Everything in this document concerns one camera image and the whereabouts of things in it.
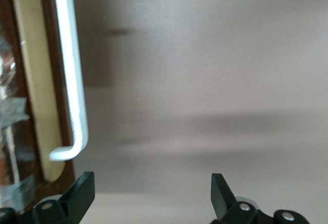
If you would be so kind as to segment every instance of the plastic wrap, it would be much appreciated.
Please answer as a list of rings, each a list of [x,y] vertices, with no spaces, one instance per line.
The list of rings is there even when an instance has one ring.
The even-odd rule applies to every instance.
[[[14,54],[0,31],[0,208],[23,212],[35,194],[33,174],[22,172],[24,160],[29,167],[35,156],[24,137],[26,98],[17,91]]]

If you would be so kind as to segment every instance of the white metal hook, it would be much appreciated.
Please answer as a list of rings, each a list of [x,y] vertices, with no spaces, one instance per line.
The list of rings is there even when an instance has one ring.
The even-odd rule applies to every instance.
[[[80,55],[73,0],[55,0],[61,49],[73,132],[73,146],[58,147],[49,154],[51,161],[76,157],[88,143],[88,124],[84,100]]]

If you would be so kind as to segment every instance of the metal rivet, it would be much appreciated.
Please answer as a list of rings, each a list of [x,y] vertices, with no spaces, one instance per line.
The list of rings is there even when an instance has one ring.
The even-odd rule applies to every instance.
[[[51,207],[52,207],[52,203],[46,203],[46,204],[42,205],[41,209],[42,210],[47,210],[47,209],[49,209]]]
[[[295,217],[291,213],[283,212],[281,215],[285,220],[290,220],[290,221],[295,220]]]
[[[246,203],[241,203],[240,205],[240,208],[244,211],[249,211],[251,210],[251,207],[249,205],[247,205]]]

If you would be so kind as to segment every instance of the beige wall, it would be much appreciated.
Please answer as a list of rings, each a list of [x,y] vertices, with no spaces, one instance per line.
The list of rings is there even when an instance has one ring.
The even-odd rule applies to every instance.
[[[151,112],[326,107],[328,0],[75,4],[86,87]]]
[[[75,5],[92,144],[76,165],[99,170],[98,192],[159,194],[209,223],[205,180],[223,172],[268,214],[326,221],[328,0]]]

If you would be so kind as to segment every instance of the silver bolt head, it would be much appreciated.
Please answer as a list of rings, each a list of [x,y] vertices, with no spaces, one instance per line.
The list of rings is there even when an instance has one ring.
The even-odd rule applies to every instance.
[[[290,221],[295,220],[295,217],[291,213],[283,212],[281,215],[285,220],[290,220]]]
[[[249,211],[249,210],[251,210],[251,207],[250,207],[248,204],[246,204],[246,203],[241,203],[239,206],[240,206],[240,208],[241,208],[242,210],[244,210],[244,211]]]
[[[52,203],[45,203],[44,205],[41,206],[42,210],[47,210],[52,207]]]

